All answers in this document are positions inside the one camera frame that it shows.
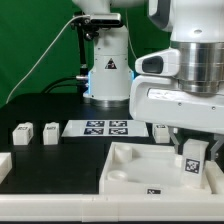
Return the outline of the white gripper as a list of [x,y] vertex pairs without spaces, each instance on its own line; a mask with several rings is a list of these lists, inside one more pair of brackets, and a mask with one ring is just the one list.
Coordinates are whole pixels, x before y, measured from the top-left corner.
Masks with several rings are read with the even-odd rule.
[[178,128],[216,133],[212,161],[224,144],[224,85],[217,94],[192,94],[181,91],[175,79],[139,75],[132,83],[129,111],[134,120],[170,126],[176,154],[182,143]]

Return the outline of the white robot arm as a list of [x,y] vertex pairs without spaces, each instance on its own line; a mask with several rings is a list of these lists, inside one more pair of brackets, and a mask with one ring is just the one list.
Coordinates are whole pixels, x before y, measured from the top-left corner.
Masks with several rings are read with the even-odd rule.
[[[94,40],[85,96],[127,101],[133,119],[201,131],[224,145],[224,0],[72,0]],[[149,20],[169,32],[165,50],[127,62],[128,31],[113,8],[148,5]]]

